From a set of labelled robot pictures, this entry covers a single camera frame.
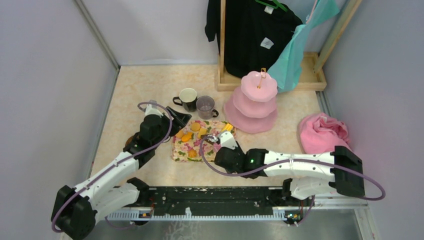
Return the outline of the teal garment hanging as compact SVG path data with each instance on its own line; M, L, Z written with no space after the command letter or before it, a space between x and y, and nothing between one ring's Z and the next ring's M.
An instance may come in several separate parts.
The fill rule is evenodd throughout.
M276 62L267 73L276 80L277 92L292 91L299 83L305 46L313 28L340 12L334 0L316 0L306 22L297 26Z

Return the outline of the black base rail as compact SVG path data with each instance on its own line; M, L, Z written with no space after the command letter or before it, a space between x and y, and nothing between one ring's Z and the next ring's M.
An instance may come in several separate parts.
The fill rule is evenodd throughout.
M279 221L296 226L312 210L355 210L365 200L316 196L305 200L283 196L281 187L165 187L144 190L135 203L108 215L109 221Z

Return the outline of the wooden clothes rack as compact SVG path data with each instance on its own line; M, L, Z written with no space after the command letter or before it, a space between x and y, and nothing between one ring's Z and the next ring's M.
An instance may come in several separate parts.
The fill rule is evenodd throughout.
M350 20L354 16L362 2L360 0L348 0L344 4L338 20L333 25L320 52L305 52L301 66L299 83L296 91L322 92L327 86L323 66L331 55L334 47L341 38ZM226 1L220 2L220 53L218 57L218 71L215 86L219 92L229 92L241 85L241 78L233 76L225 69L225 23Z

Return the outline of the yellow layered cake slice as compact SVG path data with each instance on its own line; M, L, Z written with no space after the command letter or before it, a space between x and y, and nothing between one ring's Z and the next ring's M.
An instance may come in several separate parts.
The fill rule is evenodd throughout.
M221 130L221 132L231 132L234 129L234 126L230 123L227 123Z

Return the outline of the black t-shirt on hanger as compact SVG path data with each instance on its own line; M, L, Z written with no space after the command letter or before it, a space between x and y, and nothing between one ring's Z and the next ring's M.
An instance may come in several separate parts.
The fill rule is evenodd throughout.
M242 78L269 69L302 20L285 6L273 9L255 0L225 2L224 67Z

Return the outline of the floral rectangular tray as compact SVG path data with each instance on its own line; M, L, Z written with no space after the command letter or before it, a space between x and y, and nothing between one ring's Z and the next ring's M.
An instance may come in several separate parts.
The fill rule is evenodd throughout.
M176 138L175 135L172 139L172 150L171 150L171 159L175 162L201 162L203 159L200 155L200 148L203 147L203 153L205 159L208 162L213 162L216 156L216 153L221 148L220 144L211 145L207 142L201 144L201 138L198 138L198 131L191 130L191 124L193 122L197 122L201 125L201 128L207 129L206 135L218 135L222 132L223 127L228 123L226 121L219 120L193 120L188 123L182 130L184 130L184 134L188 132L194 133L193 140L189 142L182 142L181 138ZM233 127L231 134L236 136L237 130ZM188 151L190 149L195 149L197 151L197 156L194 158L188 157Z

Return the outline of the brown round coaster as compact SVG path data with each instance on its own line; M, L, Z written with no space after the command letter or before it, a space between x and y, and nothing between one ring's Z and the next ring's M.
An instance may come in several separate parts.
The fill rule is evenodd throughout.
M127 148L130 145L130 143L133 141L134 136L135 135L133 135L133 136L131 136L127 139L127 141L125 142L124 148Z

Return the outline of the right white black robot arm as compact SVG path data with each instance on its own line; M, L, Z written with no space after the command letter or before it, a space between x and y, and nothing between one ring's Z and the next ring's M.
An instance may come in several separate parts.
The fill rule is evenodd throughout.
M345 146L315 154L279 153L263 148L243 152L222 147L214 163L227 173L243 174L245 178L286 176L281 199L295 206L312 195L336 191L348 197L365 196L362 160Z

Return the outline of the chocolate triangle cake slice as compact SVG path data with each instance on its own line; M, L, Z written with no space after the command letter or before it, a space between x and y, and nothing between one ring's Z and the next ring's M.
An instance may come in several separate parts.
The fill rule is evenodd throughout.
M213 135L213 134L202 135L202 140L206 141L207 143L209 143L211 145L220 143L219 137L217 137L216 135Z

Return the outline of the round dotted biscuit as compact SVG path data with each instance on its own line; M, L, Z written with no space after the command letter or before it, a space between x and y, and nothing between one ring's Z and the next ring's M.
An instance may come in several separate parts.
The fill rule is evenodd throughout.
M190 125L190 129L194 132L198 132L201 129L201 125L198 122L193 122Z

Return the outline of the orange fish-shaped cake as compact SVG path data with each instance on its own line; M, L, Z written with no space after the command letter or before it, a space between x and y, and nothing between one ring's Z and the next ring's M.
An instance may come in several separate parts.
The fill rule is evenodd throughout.
M189 142L193 139L194 139L194 133L193 132L188 132L181 137L181 141L183 143L187 143L187 142Z

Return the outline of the pink three-tier cake stand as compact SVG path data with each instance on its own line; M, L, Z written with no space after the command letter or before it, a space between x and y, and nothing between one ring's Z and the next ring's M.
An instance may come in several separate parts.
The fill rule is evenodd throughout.
M277 93L277 81L266 68L249 72L223 106L226 120L248 134L270 131L278 116Z

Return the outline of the round orange cookie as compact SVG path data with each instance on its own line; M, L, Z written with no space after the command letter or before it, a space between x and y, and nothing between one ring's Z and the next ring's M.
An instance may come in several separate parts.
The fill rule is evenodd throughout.
M183 129L181 129L176 135L175 135L175 137L177 138L177 139L181 139L183 136L185 135L185 132L184 132L184 130Z

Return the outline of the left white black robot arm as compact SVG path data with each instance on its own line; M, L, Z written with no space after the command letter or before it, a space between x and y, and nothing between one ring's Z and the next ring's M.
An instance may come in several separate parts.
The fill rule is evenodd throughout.
M114 211L130 204L144 207L149 203L148 186L133 178L121 186L119 182L138 171L167 139L175 136L192 118L154 102L141 102L144 112L139 131L106 167L85 181L70 187L64 185L56 194L51 214L51 229L82 240L96 224Z

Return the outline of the orange flower-shaped cookie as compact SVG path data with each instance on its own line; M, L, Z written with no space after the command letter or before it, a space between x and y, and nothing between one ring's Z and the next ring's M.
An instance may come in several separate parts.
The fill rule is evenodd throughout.
M198 152L197 152L195 149L190 149L190 150L187 152L187 156L188 156L189 158L195 158L195 157L197 157L197 156L198 156Z

